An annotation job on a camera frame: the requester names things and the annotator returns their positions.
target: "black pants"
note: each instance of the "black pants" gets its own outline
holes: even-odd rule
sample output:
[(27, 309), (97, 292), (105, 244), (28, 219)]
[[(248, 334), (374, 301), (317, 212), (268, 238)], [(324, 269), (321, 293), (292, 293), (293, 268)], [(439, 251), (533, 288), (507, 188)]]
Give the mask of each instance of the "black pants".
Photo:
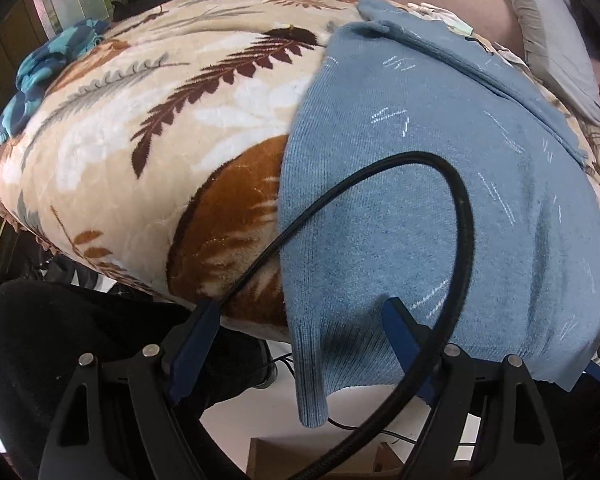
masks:
[[(160, 343), (189, 311), (36, 281), (0, 286), (0, 438), (24, 480), (37, 480), (56, 407), (84, 352), (101, 362)], [(263, 341), (221, 328), (187, 409), (199, 418), (266, 376)]]

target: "floral blanket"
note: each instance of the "floral blanket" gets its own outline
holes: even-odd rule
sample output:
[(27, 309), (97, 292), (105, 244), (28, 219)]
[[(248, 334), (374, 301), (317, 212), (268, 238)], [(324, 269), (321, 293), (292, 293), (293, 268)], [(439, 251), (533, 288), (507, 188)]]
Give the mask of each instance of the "floral blanket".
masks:
[[(331, 33), (361, 20), (356, 3), (173, 0), (118, 23), (0, 147), (1, 214), (151, 294), (221, 295), (277, 234), (296, 107)], [(470, 38), (528, 72), (506, 49)], [(600, 150), (542, 91), (589, 153), (600, 202)], [(223, 323), (286, 339), (276, 258), (226, 306)]]

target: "gray pillow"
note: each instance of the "gray pillow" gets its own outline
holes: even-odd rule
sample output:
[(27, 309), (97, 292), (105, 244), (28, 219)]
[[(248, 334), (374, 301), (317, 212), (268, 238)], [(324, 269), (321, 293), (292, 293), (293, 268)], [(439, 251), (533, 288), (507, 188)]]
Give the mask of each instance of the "gray pillow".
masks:
[(531, 72), (565, 104), (600, 126), (600, 95), (569, 0), (511, 0)]

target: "blue knit garment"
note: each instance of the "blue knit garment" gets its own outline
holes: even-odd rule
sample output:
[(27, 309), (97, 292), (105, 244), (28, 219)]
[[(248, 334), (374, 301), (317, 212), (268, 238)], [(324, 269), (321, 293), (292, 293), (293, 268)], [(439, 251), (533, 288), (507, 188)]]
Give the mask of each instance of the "blue knit garment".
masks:
[[(452, 341), (475, 358), (520, 355), (569, 390), (600, 342), (600, 209), (564, 117), (517, 69), (475, 41), (380, 0), (338, 29), (286, 146), (279, 222), (369, 163), (423, 150), (448, 160), (475, 218), (470, 290)], [(435, 170), (359, 184), (281, 252), (300, 418), (326, 396), (403, 373), (380, 307), (401, 298), (433, 326), (446, 297), (456, 216)]]
[(0, 144), (16, 137), (40, 108), (45, 90), (62, 70), (102, 41), (109, 22), (82, 20), (29, 54), (18, 67), (18, 92), (0, 114)]

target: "metal screw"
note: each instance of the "metal screw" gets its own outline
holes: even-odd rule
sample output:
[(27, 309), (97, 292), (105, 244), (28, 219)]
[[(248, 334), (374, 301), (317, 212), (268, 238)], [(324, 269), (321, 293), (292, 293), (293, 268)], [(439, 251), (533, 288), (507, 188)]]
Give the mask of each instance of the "metal screw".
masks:
[(511, 366), (515, 366), (516, 368), (520, 368), (522, 366), (522, 359), (520, 359), (520, 357), (514, 354), (508, 356), (507, 361)]
[(93, 363), (93, 354), (91, 352), (87, 352), (78, 357), (78, 364), (80, 366), (89, 366)]
[(142, 349), (142, 355), (144, 357), (155, 357), (160, 353), (160, 347), (156, 344), (151, 343)]
[(458, 357), (460, 355), (460, 349), (451, 343), (445, 346), (445, 355), (449, 357)]

